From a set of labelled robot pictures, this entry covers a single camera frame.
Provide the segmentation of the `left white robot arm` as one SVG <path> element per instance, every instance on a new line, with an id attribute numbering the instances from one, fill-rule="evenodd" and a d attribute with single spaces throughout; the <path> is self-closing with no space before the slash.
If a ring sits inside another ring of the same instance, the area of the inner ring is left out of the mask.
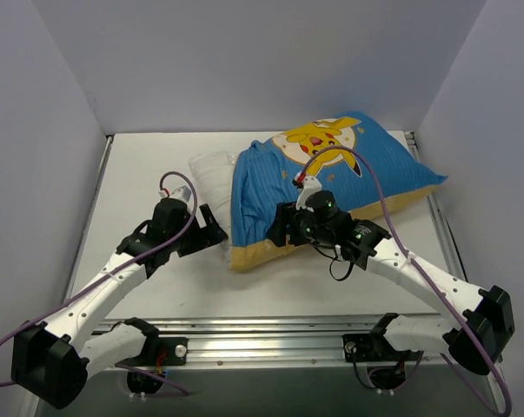
<path id="1" fill-rule="evenodd" d="M 67 304 L 14 338 L 11 380 L 56 409 L 67 407 L 86 382 L 119 363 L 154 366 L 168 353 L 158 329 L 143 319 L 119 321 L 93 336 L 98 324 L 131 291 L 145 283 L 172 254 L 191 255 L 227 240 L 208 205 L 199 206 L 205 221 L 181 197 L 165 197 L 151 219 L 121 241 L 108 262 Z"/>

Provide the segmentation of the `white pillow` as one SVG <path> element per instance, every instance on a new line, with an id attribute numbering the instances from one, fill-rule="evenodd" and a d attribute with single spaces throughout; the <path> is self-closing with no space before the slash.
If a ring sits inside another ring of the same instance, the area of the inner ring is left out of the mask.
<path id="1" fill-rule="evenodd" d="M 221 244 L 228 267 L 232 244 L 231 194 L 237 160 L 238 154 L 228 151 L 204 153 L 189 159 L 189 169 L 199 196 L 209 205 L 215 219 L 229 237 Z"/>

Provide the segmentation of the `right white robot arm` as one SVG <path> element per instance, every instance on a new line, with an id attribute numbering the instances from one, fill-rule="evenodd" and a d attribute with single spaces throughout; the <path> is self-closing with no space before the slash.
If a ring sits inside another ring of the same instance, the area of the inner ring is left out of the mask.
<path id="1" fill-rule="evenodd" d="M 413 252 L 402 252 L 388 230 L 352 218 L 327 190 L 314 192 L 304 208 L 293 202 L 278 204 L 267 237 L 278 247 L 290 243 L 332 250 L 336 259 L 393 282 L 438 315 L 416 319 L 385 314 L 369 337 L 370 350 L 379 358 L 397 351 L 429 351 L 449 355 L 471 373 L 487 375 L 514 334 L 507 291 L 479 287 Z"/>

